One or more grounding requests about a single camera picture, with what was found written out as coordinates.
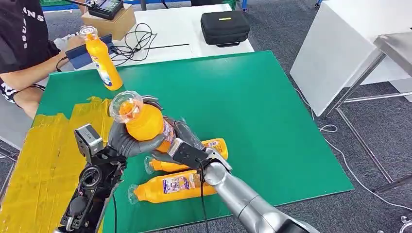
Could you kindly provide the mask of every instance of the cardboard box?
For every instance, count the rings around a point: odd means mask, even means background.
[[[95,27],[99,37],[112,34],[114,40],[122,40],[136,24],[135,12],[130,4],[125,4],[113,20],[92,16],[89,12],[84,13],[81,19],[86,26]]]

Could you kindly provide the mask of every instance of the silver robotic arm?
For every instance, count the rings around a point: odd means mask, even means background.
[[[213,186],[229,210],[250,233],[319,233],[311,225],[274,208],[219,162],[205,168],[205,182]]]
[[[230,164],[213,148],[197,152],[193,149],[177,138],[169,154],[173,160],[193,169],[198,169],[197,164],[201,163],[205,182],[215,188],[222,201],[249,233],[319,233],[308,223],[274,208],[243,180],[232,175]]]

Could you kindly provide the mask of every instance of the black t-shirt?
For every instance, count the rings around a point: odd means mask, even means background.
[[[0,73],[38,65],[59,51],[49,41],[39,0],[0,0]]]

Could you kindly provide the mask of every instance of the person's arm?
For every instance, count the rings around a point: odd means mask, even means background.
[[[81,37],[74,36],[69,39],[67,50],[78,47],[83,43],[84,40]],[[9,87],[15,90],[23,90],[45,79],[49,75],[49,73],[56,71],[57,63],[64,57],[66,57],[66,53],[64,51],[61,51],[58,55],[36,66],[9,73],[2,73],[0,74],[0,77]],[[58,68],[62,67],[68,61],[68,59],[62,60],[59,63]]]

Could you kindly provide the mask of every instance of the black zipper case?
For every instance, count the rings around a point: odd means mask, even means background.
[[[204,13],[200,23],[206,43],[219,47],[238,45],[247,39],[250,31],[241,11]]]

